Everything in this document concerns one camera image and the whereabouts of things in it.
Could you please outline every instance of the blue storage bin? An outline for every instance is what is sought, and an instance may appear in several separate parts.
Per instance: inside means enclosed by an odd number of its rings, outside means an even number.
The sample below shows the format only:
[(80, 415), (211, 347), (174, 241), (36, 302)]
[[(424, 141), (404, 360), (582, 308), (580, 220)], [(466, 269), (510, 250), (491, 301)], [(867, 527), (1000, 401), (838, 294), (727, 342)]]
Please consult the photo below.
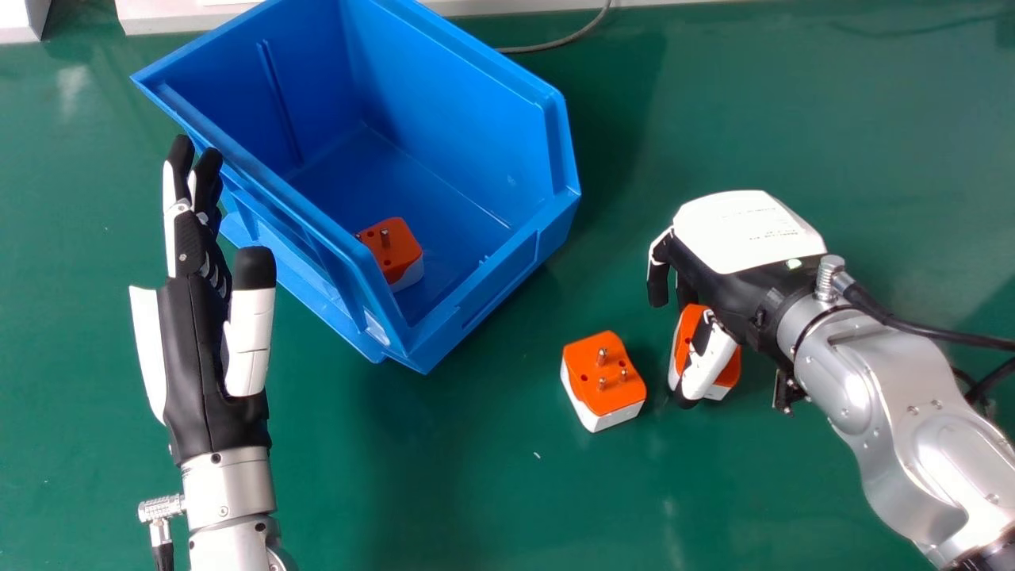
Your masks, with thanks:
[[(134, 80), (225, 156), (222, 233), (375, 363), (429, 372), (581, 194), (560, 92), (413, 0), (269, 0)], [(354, 236), (391, 216), (425, 267), (397, 294)]]

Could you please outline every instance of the green table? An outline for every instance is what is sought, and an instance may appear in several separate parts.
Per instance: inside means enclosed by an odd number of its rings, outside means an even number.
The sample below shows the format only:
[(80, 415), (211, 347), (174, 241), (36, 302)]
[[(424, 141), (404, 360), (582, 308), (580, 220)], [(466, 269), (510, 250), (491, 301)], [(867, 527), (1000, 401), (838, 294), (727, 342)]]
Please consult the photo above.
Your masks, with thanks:
[[(769, 410), (761, 359), (720, 405), (668, 402), (675, 315), (646, 302), (645, 253), (681, 202), (764, 188), (901, 314), (1013, 335), (1005, 9), (630, 9), (519, 57), (568, 100), (585, 196), (566, 245), (428, 377), (369, 365), (280, 295), (273, 466), (301, 567), (928, 568), (870, 511), (817, 411)], [(515, 44), (588, 15), (464, 25)], [(163, 277), (159, 172), (177, 130), (128, 75), (192, 37), (126, 39), (112, 2), (89, 0), (58, 2), (47, 33), (0, 49), (0, 569), (148, 569), (134, 508), (180, 480), (145, 401), (127, 285)], [(557, 379), (560, 349), (607, 329), (650, 401), (590, 435)], [(999, 359), (952, 355), (977, 376)], [(1015, 383), (997, 398), (1011, 431)]]

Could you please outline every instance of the robotic hand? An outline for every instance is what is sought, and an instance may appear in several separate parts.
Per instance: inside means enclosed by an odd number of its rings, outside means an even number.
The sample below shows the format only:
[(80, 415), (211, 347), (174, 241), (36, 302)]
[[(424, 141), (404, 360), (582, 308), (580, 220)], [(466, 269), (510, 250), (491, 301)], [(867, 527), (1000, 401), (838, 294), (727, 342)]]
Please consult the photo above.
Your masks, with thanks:
[(932, 564), (1015, 569), (1015, 453), (963, 399), (931, 340), (1015, 344), (895, 317), (810, 224), (762, 191), (679, 209), (649, 252), (655, 307), (668, 303), (671, 268), (681, 309), (709, 309), (671, 383), (679, 405), (693, 407), (731, 346), (746, 345), (776, 364), (774, 408), (790, 414), (806, 399), (821, 409), (856, 454), (871, 507)]
[(179, 136), (162, 169), (168, 277), (130, 289), (151, 411), (170, 432), (183, 494), (142, 502), (155, 567), (174, 567), (168, 519), (187, 513), (195, 571), (294, 569), (280, 549), (264, 391), (275, 308), (275, 259), (241, 248), (230, 275), (215, 241), (222, 155)]

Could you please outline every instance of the screw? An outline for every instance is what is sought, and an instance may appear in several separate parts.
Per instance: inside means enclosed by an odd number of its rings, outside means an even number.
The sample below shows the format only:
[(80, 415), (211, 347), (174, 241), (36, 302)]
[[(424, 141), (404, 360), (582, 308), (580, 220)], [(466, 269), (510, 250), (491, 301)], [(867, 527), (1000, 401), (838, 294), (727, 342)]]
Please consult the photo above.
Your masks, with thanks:
[(838, 292), (832, 288), (831, 280), (845, 269), (845, 260), (841, 256), (829, 254), (821, 256), (821, 263), (818, 264), (818, 275), (814, 284), (814, 297), (821, 302), (834, 302), (838, 298)]

